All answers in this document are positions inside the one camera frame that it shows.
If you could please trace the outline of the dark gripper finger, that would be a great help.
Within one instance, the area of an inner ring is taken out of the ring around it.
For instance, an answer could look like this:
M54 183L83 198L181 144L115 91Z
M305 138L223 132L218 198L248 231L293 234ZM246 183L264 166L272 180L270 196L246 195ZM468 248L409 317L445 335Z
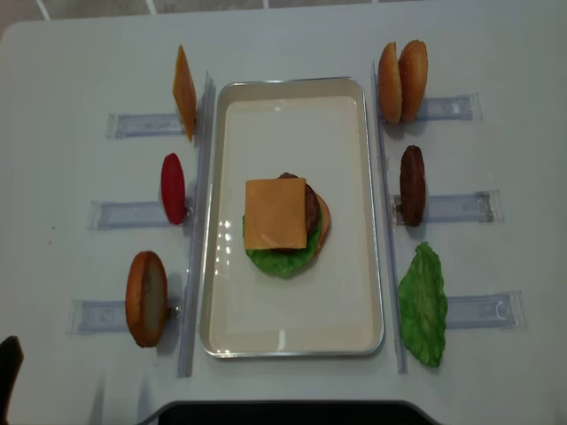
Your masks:
M9 336L1 343L0 385L1 423L7 424L7 415L13 387L24 360L24 354L16 336Z

